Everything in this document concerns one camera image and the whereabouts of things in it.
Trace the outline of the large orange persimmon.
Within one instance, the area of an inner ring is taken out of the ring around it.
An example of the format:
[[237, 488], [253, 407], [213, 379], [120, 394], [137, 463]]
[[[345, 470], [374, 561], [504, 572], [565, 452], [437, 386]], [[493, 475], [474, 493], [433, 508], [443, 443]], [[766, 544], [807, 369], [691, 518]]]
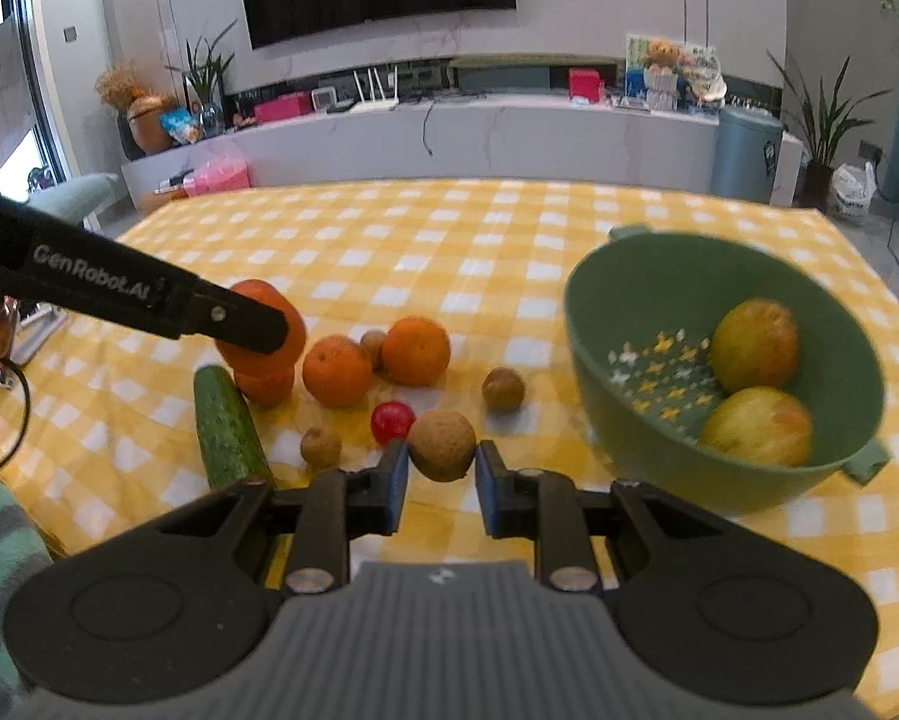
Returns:
[[300, 312], [267, 281], [237, 281], [232, 291], [244, 298], [236, 306], [236, 341], [215, 341], [226, 364], [249, 377], [292, 371], [306, 344]]

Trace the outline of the red cherry tomato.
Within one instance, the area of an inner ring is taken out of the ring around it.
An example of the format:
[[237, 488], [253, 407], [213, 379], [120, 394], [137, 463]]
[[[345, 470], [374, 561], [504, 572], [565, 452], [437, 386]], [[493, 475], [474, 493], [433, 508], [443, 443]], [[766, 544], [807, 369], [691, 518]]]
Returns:
[[379, 445], [388, 445], [391, 440], [405, 439], [416, 419], [415, 411], [406, 403], [385, 401], [376, 405], [371, 413], [371, 433]]

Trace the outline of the green cucumber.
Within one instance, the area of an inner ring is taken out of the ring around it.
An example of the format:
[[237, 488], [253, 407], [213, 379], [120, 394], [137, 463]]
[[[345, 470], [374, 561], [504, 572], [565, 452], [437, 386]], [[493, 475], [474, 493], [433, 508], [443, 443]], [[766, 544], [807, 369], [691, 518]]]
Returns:
[[274, 486], [251, 411], [225, 367], [202, 366], [193, 380], [200, 458], [212, 491], [241, 481]]

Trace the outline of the orange tangerine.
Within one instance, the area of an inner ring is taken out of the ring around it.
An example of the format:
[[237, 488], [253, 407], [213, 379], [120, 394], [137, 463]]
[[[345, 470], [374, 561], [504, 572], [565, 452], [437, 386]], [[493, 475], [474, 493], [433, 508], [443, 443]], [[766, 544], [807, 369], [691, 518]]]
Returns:
[[451, 343], [445, 328], [427, 317], [410, 316], [391, 325], [381, 344], [381, 361], [392, 382], [431, 387], [450, 366]]
[[367, 351], [344, 335], [317, 340], [301, 366], [306, 390], [328, 408], [360, 405], [373, 383], [373, 366]]

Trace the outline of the green colander bowl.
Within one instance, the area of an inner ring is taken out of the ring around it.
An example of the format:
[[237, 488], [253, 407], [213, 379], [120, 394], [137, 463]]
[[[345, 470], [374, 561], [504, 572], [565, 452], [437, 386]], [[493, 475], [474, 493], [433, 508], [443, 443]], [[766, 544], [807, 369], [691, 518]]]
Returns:
[[583, 410], [619, 478], [728, 514], [871, 483], [884, 380], [817, 281], [749, 245], [617, 227], [565, 283]]

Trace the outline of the pink storage box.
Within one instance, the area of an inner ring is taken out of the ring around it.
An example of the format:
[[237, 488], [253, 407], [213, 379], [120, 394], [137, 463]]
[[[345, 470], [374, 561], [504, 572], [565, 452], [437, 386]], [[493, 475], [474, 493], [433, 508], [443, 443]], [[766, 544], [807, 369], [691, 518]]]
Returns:
[[189, 197], [209, 195], [209, 193], [244, 190], [253, 185], [248, 163], [236, 158], [215, 158], [193, 172], [187, 172], [182, 179], [182, 188]]

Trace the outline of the brown round vase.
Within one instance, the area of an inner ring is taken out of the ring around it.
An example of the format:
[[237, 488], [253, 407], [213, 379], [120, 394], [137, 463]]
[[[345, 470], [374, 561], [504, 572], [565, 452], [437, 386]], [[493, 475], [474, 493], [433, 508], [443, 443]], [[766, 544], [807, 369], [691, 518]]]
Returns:
[[178, 107], [173, 94], [145, 94], [134, 99], [125, 113], [130, 133], [145, 154], [157, 154], [173, 146], [173, 138], [161, 125], [161, 116]]

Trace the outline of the yellow checkered tablecloth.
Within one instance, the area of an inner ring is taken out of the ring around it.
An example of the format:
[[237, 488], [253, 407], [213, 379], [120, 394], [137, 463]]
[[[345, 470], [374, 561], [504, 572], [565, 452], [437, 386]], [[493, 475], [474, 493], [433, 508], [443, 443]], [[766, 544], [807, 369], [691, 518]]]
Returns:
[[[824, 216], [646, 188], [354, 182], [178, 200], [124, 240], [215, 283], [273, 284], [311, 338], [436, 320], [453, 345], [448, 372], [404, 400], [463, 413], [511, 465], [598, 488], [610, 473], [571, 375], [562, 293], [571, 268], [621, 224], [777, 255], [835, 294], [870, 335], [886, 382], [881, 437], [891, 463], [866, 486], [834, 476], [749, 525], [865, 585], [881, 635], [859, 690], [882, 717], [899, 715], [899, 299]], [[5, 483], [54, 546], [85, 550], [205, 493], [193, 376], [216, 360], [202, 338], [162, 340], [70, 317], [28, 364], [28, 387], [0, 389]], [[482, 382], [493, 367], [525, 381], [520, 410], [487, 410]]]

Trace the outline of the pink box on counter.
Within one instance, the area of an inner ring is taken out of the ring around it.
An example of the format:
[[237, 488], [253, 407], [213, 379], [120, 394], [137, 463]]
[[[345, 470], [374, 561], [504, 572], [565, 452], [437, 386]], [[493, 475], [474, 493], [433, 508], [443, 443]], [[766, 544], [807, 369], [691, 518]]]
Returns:
[[258, 124], [290, 121], [313, 112], [311, 94], [306, 91], [282, 94], [278, 98], [259, 103], [254, 108], [254, 118]]

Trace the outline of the yellow apple lower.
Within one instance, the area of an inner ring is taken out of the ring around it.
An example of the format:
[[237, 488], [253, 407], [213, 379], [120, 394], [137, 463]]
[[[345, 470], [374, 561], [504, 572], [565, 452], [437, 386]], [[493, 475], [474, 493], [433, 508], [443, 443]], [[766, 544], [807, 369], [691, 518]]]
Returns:
[[793, 395], [749, 387], [726, 398], [706, 418], [699, 444], [763, 466], [796, 466], [811, 456], [813, 417]]

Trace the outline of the yellow apple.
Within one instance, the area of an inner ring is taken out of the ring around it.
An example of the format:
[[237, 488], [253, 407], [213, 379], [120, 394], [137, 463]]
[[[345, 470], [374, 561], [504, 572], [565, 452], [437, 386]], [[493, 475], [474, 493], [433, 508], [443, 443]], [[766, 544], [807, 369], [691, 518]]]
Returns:
[[793, 395], [749, 387], [726, 398], [706, 418], [699, 444], [763, 466], [796, 466], [811, 456], [813, 417]]
[[736, 305], [713, 332], [710, 366], [729, 394], [749, 387], [785, 387], [799, 367], [799, 332], [792, 312], [770, 299]]

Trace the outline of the potted plant on counter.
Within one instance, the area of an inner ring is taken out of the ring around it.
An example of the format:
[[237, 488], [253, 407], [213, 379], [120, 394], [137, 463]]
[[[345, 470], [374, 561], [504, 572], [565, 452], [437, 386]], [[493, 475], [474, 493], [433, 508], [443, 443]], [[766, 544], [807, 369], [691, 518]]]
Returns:
[[184, 64], [168, 65], [168, 70], [181, 76], [182, 81], [196, 94], [196, 117], [205, 138], [218, 137], [225, 132], [223, 87], [228, 68], [235, 54], [226, 54], [221, 43], [236, 26], [230, 21], [215, 37], [200, 36], [194, 43], [184, 43]]

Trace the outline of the white wifi router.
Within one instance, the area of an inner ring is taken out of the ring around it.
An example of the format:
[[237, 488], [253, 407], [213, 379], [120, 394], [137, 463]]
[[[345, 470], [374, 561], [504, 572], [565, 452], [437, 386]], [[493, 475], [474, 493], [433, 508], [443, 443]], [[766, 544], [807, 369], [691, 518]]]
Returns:
[[393, 110], [399, 106], [399, 85], [397, 84], [399, 76], [394, 76], [392, 85], [385, 88], [379, 68], [368, 67], [363, 71], [352, 71], [352, 80], [356, 87], [353, 112]]

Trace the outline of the yellow apple upper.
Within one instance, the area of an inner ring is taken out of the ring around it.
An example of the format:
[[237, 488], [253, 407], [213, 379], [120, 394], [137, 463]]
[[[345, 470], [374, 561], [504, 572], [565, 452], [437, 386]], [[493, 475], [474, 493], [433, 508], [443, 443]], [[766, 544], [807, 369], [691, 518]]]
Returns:
[[799, 332], [792, 312], [770, 299], [736, 305], [713, 332], [710, 366], [729, 394], [749, 387], [785, 387], [799, 367]]

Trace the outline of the white marble tv counter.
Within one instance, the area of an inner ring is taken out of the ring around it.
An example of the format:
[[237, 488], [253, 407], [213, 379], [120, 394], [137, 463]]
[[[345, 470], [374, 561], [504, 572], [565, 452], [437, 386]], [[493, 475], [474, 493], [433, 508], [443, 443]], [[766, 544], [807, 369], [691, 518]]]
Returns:
[[493, 94], [303, 115], [132, 161], [122, 177], [140, 200], [178, 172], [236, 156], [257, 187], [449, 177], [705, 193], [717, 132], [717, 119], [703, 115]]

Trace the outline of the potted plant right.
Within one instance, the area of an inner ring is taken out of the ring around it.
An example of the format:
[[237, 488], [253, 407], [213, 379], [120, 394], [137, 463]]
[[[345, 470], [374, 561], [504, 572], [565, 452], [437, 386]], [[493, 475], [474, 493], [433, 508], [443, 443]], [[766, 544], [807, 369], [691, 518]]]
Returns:
[[808, 165], [799, 206], [825, 213], [835, 174], [834, 160], [843, 137], [874, 122], [873, 117], [861, 117], [856, 110], [874, 99], [888, 96], [891, 88], [879, 88], [861, 96], [843, 96], [843, 82], [852, 63], [850, 55], [843, 59], [832, 86], [826, 88], [824, 78], [819, 78], [816, 89], [811, 89], [798, 64], [786, 68], [774, 54], [770, 54], [769, 59], [783, 78], [783, 86], [796, 98], [796, 112], [790, 115], [790, 119], [796, 125], [802, 143], [808, 148]]

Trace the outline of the blue grey trash bin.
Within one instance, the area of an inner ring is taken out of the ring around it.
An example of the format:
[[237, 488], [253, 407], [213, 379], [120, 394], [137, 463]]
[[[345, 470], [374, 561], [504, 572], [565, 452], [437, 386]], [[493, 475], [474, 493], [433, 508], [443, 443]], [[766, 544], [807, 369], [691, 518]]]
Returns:
[[710, 193], [768, 205], [781, 142], [783, 124], [767, 110], [724, 106], [718, 115]]

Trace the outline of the red box on counter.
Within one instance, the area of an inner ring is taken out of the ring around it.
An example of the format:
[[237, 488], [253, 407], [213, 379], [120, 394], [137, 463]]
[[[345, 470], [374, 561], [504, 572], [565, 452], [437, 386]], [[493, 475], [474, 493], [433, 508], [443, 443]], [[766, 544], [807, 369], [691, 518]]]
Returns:
[[568, 96], [573, 101], [598, 104], [603, 100], [603, 78], [594, 68], [570, 68], [568, 70]]

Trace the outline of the white plastic bag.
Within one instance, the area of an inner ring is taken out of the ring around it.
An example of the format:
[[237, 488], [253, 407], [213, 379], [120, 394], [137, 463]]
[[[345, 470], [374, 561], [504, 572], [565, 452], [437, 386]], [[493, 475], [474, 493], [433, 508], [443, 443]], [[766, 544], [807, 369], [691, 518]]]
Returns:
[[843, 163], [832, 174], [827, 210], [841, 220], [863, 223], [875, 193], [876, 169], [871, 161], [863, 167]]

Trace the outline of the teddy bear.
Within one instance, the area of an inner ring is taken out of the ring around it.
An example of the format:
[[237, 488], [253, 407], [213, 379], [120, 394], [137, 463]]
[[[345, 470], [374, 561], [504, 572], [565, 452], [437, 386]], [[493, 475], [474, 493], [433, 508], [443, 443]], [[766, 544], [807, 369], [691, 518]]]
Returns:
[[673, 71], [681, 60], [681, 46], [667, 39], [650, 39], [646, 46], [645, 68], [651, 71]]

